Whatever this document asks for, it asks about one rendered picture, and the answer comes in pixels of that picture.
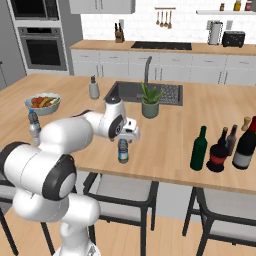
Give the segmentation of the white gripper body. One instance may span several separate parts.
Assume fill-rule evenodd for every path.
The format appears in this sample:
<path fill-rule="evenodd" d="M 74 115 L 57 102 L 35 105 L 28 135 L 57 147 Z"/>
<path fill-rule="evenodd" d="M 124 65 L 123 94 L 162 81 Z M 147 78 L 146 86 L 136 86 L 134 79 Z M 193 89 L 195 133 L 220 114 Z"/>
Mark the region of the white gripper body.
<path fill-rule="evenodd" d="M 121 131 L 121 137 L 129 142 L 140 139 L 140 130 L 136 120 L 131 118 L 127 119 L 127 122 Z"/>

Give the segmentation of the clear plastic bottle blue label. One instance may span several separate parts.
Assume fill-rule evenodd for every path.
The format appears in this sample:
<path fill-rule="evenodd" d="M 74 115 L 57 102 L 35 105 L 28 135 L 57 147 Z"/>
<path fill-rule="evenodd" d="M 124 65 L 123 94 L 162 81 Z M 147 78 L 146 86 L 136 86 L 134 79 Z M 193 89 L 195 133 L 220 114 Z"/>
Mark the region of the clear plastic bottle blue label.
<path fill-rule="evenodd" d="M 128 142 L 126 139 L 120 139 L 118 141 L 118 161 L 120 163 L 127 163 L 128 160 Z"/>

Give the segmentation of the grey tap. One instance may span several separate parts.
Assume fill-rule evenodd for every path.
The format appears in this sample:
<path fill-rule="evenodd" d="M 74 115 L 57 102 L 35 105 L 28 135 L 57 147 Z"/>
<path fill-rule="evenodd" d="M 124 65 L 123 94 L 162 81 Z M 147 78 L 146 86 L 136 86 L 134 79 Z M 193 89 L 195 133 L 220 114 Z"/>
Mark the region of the grey tap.
<path fill-rule="evenodd" d="M 152 56 L 149 56 L 146 64 L 145 64 L 145 72 L 144 72 L 144 85 L 148 84 L 148 78 L 149 78 L 149 66 L 152 61 Z"/>

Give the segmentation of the green glass bottle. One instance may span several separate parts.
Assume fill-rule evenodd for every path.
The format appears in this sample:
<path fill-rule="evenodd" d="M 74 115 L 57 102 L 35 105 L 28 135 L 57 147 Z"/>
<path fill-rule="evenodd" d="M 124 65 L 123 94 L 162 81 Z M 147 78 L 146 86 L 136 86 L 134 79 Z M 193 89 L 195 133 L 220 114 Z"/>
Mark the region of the green glass bottle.
<path fill-rule="evenodd" d="M 190 160 L 190 168 L 200 171 L 203 167 L 208 142 L 206 140 L 206 126 L 202 126 L 199 136 L 195 139 Z"/>

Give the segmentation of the white base cupboards run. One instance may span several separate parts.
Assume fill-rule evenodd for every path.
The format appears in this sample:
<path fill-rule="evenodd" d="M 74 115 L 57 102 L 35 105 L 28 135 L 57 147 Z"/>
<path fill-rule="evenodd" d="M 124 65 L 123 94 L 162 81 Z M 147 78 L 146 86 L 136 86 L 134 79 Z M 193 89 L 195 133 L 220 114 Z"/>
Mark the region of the white base cupboards run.
<path fill-rule="evenodd" d="M 71 50 L 74 74 L 176 82 L 256 86 L 256 56 L 158 53 L 110 50 Z"/>

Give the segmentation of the round black bottle red band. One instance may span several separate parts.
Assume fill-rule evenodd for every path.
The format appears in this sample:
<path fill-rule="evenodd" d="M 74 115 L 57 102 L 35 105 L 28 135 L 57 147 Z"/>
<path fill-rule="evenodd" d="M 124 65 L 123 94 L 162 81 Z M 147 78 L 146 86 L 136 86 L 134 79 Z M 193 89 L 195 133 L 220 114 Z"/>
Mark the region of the round black bottle red band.
<path fill-rule="evenodd" d="M 228 156 L 228 148 L 226 147 L 227 131 L 228 128 L 224 127 L 218 142 L 210 148 L 210 158 L 206 166 L 213 172 L 222 172 L 224 170 L 224 161 Z"/>

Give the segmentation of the black hob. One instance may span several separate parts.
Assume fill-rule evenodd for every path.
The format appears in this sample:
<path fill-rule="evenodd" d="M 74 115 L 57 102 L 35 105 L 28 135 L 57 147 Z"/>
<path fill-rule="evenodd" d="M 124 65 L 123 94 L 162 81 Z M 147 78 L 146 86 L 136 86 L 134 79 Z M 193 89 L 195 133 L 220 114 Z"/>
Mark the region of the black hob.
<path fill-rule="evenodd" d="M 192 50 L 192 44 L 186 42 L 151 42 L 136 41 L 132 49 L 164 49 L 164 50 Z"/>

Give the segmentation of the wooden knife block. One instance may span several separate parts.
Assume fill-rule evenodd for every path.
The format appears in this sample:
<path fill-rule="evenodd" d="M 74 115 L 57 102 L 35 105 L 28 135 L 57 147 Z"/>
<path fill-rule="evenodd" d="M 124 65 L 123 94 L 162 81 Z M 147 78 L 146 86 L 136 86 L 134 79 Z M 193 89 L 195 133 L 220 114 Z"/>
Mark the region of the wooden knife block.
<path fill-rule="evenodd" d="M 123 43 L 125 41 L 124 32 L 120 23 L 115 24 L 115 42 Z"/>

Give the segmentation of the clear plastic bottle blue cap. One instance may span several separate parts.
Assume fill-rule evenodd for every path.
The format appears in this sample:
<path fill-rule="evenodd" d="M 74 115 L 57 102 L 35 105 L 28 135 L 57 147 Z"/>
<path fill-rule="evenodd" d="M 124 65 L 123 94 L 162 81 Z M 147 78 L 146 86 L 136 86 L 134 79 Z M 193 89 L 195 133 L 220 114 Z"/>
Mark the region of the clear plastic bottle blue cap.
<path fill-rule="evenodd" d="M 33 140 L 34 140 L 34 144 L 36 146 L 38 146 L 40 144 L 40 132 L 41 132 L 41 127 L 40 127 L 40 123 L 38 120 L 38 116 L 37 114 L 33 111 L 30 110 L 28 113 L 28 120 L 30 123 L 30 135 L 32 136 Z"/>

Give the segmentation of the slim brown glass bottle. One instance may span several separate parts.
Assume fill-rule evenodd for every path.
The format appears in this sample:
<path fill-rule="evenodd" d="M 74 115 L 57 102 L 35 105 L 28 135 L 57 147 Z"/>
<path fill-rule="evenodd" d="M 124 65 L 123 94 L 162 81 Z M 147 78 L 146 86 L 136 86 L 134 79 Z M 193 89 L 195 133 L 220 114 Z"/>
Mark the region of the slim brown glass bottle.
<path fill-rule="evenodd" d="M 234 124 L 230 134 L 227 137 L 227 148 L 228 148 L 228 155 L 231 156 L 234 146 L 235 146 L 235 142 L 236 142 L 236 131 L 237 131 L 237 125 Z"/>

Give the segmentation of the bottle with cork stopper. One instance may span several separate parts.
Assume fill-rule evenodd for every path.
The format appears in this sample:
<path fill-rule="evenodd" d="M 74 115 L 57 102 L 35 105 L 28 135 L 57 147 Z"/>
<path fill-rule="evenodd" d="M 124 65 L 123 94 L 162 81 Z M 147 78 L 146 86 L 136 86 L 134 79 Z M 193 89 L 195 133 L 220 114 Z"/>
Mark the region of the bottle with cork stopper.
<path fill-rule="evenodd" d="M 244 123 L 241 127 L 241 130 L 245 132 L 248 129 L 248 126 L 249 126 L 250 122 L 251 122 L 251 118 L 250 117 L 245 117 L 244 118 Z"/>

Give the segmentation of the dark wine bottle white label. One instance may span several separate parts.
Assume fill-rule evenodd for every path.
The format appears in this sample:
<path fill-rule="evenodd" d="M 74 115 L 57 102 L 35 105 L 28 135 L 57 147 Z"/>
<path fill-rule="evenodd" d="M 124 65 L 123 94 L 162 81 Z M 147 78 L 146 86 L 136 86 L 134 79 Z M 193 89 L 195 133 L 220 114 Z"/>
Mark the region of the dark wine bottle white label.
<path fill-rule="evenodd" d="M 256 116 L 252 118 L 249 128 L 240 137 L 232 164 L 237 169 L 245 170 L 249 167 L 256 148 Z"/>

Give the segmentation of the steel built-in oven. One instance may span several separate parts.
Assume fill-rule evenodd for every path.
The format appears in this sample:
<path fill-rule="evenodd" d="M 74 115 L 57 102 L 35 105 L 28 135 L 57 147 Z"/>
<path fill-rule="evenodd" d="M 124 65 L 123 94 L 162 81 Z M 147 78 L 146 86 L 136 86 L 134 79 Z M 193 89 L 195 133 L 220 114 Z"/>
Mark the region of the steel built-in oven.
<path fill-rule="evenodd" d="M 19 27 L 29 69 L 66 71 L 66 60 L 59 28 Z"/>

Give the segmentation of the black toaster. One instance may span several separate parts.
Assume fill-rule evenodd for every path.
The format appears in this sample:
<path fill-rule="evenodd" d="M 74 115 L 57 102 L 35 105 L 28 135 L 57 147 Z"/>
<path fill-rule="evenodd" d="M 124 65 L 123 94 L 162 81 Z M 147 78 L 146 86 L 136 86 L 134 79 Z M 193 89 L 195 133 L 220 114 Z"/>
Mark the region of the black toaster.
<path fill-rule="evenodd" d="M 245 33 L 243 31 L 225 31 L 222 37 L 224 47 L 239 47 L 244 45 Z"/>

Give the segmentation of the white wall shelf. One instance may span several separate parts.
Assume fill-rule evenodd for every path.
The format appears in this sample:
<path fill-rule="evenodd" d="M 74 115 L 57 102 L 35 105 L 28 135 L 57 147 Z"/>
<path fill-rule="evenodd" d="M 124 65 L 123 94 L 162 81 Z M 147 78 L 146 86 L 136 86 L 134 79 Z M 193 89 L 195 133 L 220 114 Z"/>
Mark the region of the white wall shelf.
<path fill-rule="evenodd" d="M 232 10 L 196 10 L 198 15 L 256 15 L 253 11 L 232 11 Z"/>

